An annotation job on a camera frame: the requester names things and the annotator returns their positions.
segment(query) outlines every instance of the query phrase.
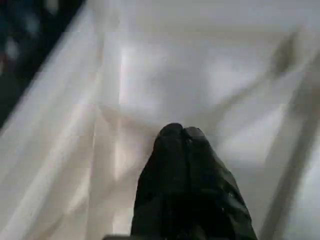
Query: white surface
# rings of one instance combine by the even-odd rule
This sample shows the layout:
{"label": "white surface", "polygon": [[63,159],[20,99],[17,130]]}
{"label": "white surface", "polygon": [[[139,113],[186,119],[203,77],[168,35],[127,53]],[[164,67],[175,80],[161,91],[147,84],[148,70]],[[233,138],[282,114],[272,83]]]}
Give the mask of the white surface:
{"label": "white surface", "polygon": [[[0,238],[128,234],[137,179],[169,122],[204,130],[259,235],[302,129],[304,117],[288,114],[288,103],[318,51],[319,7],[312,0],[89,2],[1,132]],[[297,28],[296,64],[276,78],[266,74]],[[319,238],[318,145],[275,239]]]}

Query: dark background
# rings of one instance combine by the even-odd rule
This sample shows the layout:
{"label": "dark background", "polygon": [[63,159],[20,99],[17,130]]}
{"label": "dark background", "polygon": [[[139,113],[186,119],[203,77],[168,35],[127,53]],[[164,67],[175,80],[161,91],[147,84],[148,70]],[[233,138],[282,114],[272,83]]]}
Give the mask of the dark background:
{"label": "dark background", "polygon": [[0,0],[0,128],[85,0]]}

